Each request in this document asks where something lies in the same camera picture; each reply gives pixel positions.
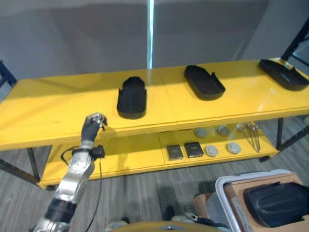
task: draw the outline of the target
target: black object in bin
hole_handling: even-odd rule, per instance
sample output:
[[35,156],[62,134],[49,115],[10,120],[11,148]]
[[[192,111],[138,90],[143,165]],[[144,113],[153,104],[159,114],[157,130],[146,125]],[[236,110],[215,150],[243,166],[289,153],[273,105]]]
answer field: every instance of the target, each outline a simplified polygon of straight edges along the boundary
[[246,189],[244,200],[254,220],[264,227],[279,227],[308,214],[309,188],[280,182]]

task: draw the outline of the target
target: white wall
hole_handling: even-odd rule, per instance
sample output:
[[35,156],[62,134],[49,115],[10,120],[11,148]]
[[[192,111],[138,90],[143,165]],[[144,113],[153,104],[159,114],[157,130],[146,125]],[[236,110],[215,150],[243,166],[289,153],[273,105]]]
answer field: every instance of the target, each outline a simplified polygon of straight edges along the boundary
[[[0,59],[18,78],[146,68],[147,0],[2,0]],[[280,56],[309,0],[155,0],[153,66]]]

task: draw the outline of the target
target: black tray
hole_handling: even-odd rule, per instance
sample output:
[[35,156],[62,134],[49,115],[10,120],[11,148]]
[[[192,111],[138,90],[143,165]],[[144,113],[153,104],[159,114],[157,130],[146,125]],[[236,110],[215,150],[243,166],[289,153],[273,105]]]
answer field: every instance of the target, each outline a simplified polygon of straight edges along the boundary
[[279,227],[308,214],[309,188],[297,183],[273,183],[248,188],[244,200],[254,220],[264,227]]
[[145,83],[137,76],[124,81],[119,90],[117,111],[121,117],[138,119],[146,113]]
[[188,65],[184,71],[191,89],[201,100],[215,100],[223,95],[225,87],[216,77],[196,65]]
[[259,62],[259,67],[279,85],[288,90],[298,91],[309,85],[309,81],[297,72],[294,67],[289,70],[283,65],[268,59],[262,59]]

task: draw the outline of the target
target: black metal frame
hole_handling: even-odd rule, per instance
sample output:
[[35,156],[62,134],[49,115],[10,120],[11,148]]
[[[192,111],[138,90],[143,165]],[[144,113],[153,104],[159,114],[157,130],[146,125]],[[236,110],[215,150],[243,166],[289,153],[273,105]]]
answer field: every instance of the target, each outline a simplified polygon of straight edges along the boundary
[[[281,56],[281,59],[288,61],[290,57],[295,58],[297,61],[301,62],[302,64],[309,67],[309,63],[301,59],[297,54],[294,53],[294,51],[298,48],[300,43],[303,43],[307,40],[309,40],[309,36],[306,37],[306,35],[309,32],[309,18],[306,20],[305,24],[299,31],[299,33],[295,36],[293,41],[291,42],[290,46],[286,49],[284,54]],[[283,131],[283,117],[278,118],[278,129],[277,129],[277,144],[276,149],[281,152],[284,149],[288,148],[304,136],[306,136],[309,133],[309,126],[306,126],[304,129],[302,129],[300,132],[292,136],[290,139],[286,140],[284,143],[282,143],[282,131]],[[264,156],[260,158],[260,162],[265,162],[268,159],[270,159],[269,156]]]
[[8,82],[11,87],[13,87],[17,83],[17,80],[6,68],[2,60],[0,60],[0,75],[2,76],[2,78],[0,79],[0,87],[3,86],[5,82]]
[[[16,78],[11,74],[11,72],[6,68],[6,66],[3,64],[2,60],[0,60],[0,87],[4,85],[5,82],[7,82],[11,87],[13,87],[17,80]],[[17,168],[14,165],[9,164],[8,162],[0,159],[0,170],[4,170],[5,172],[8,172],[14,176],[17,176],[23,180],[26,180],[34,185],[39,183],[40,181],[40,174],[38,171],[38,165],[34,157],[34,152],[32,148],[27,148],[28,157],[30,159],[30,164],[32,167],[33,175]]]
[[282,143],[282,130],[283,130],[283,117],[278,119],[278,131],[277,131],[277,146],[276,149],[278,151],[283,151],[284,149],[288,148],[301,138],[305,137],[309,133],[309,126],[306,126],[300,132],[292,136],[290,139],[286,140]]
[[30,159],[33,175],[30,175],[29,173],[17,168],[14,165],[7,163],[6,161],[4,161],[2,159],[0,159],[0,169],[36,185],[40,181],[38,166],[37,166],[37,163],[35,161],[32,148],[27,148],[27,152],[28,152],[28,156],[29,156],[29,159]]
[[306,20],[305,24],[299,31],[299,33],[295,36],[293,41],[291,42],[290,46],[287,48],[287,50],[284,52],[284,54],[281,56],[281,59],[287,61],[290,57],[295,58],[302,64],[309,67],[309,63],[304,61],[302,58],[300,58],[297,54],[294,54],[294,51],[298,48],[300,43],[303,43],[309,39],[309,37],[306,37],[307,33],[309,31],[309,18]]

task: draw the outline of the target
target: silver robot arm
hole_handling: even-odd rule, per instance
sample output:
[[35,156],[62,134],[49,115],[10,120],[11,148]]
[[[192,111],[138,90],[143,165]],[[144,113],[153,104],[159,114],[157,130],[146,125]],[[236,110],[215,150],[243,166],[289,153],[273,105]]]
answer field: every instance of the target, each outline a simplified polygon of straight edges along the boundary
[[86,118],[82,129],[82,140],[73,150],[66,175],[62,178],[54,197],[33,232],[67,232],[77,204],[84,195],[85,186],[94,170],[93,147],[99,128],[107,126],[104,115],[95,113]]

